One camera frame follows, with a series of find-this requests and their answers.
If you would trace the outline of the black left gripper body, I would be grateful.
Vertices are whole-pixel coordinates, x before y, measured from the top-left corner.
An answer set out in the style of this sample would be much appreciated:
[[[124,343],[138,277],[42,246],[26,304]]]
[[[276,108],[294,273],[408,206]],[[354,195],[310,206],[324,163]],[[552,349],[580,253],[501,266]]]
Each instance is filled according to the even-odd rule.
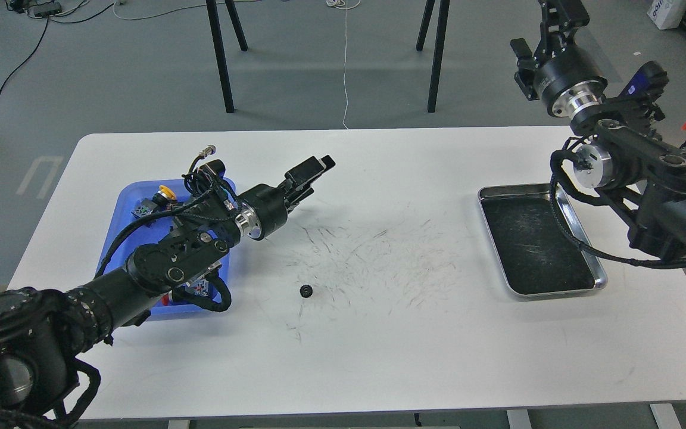
[[[236,224],[243,237],[261,241],[288,221],[285,193],[263,183],[239,194],[236,198]]]

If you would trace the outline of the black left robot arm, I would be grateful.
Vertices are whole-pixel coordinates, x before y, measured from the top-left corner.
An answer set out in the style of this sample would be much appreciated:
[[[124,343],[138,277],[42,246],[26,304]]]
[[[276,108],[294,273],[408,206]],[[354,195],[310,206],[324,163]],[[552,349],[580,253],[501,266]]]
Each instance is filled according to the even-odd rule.
[[[203,149],[183,174],[186,201],[166,188],[114,237],[95,277],[73,290],[0,293],[0,428],[69,428],[98,393],[100,372],[78,358],[112,344],[115,329],[144,323],[164,297],[224,312],[219,271],[243,237],[261,241],[288,221],[313,182],[335,166],[309,157],[277,186],[237,194],[223,161]]]

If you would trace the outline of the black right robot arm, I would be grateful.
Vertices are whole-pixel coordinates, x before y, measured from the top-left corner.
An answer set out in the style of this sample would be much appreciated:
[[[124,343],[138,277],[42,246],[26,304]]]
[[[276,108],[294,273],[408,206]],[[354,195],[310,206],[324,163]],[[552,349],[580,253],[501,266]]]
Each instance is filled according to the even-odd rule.
[[[686,268],[686,149],[653,130],[664,119],[656,101],[669,79],[650,61],[613,98],[607,79],[575,43],[588,11],[580,1],[541,1],[541,41],[535,49],[511,40],[514,81],[527,100],[540,100],[552,117],[566,117],[573,136],[550,156],[549,196],[562,190],[580,203],[607,206],[626,223],[634,260],[597,250],[558,223],[578,250],[604,260],[650,269]]]

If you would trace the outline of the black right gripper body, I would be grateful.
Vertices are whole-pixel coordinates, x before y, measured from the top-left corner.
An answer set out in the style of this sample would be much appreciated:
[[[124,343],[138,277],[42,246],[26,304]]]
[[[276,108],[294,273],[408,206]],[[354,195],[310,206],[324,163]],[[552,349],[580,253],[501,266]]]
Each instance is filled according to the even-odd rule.
[[[539,43],[532,88],[552,117],[568,117],[604,101],[607,79],[589,56],[574,43],[564,47]]]

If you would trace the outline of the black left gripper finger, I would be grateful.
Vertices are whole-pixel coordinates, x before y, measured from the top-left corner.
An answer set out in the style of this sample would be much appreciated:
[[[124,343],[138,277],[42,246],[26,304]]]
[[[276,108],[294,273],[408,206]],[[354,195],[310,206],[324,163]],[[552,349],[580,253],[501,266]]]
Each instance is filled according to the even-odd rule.
[[[310,194],[313,193],[313,182],[321,175],[335,168],[336,163],[332,157],[326,155],[322,158],[309,157],[302,163],[289,169],[284,174],[283,191],[285,194]]]
[[[286,193],[286,211],[293,212],[300,203],[311,196],[314,192],[312,185],[303,185],[298,188],[291,188],[288,193]]]

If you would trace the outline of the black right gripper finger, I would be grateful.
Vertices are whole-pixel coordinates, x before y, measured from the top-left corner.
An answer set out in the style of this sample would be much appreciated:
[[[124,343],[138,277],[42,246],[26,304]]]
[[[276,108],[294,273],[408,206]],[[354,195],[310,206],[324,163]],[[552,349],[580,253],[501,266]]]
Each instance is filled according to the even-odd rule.
[[[563,51],[574,45],[575,33],[590,21],[582,1],[539,1],[541,41],[537,51]]]
[[[527,100],[538,100],[539,95],[534,89],[534,76],[537,70],[537,61],[533,52],[524,38],[515,38],[510,41],[510,47],[516,57],[517,72],[514,81]]]

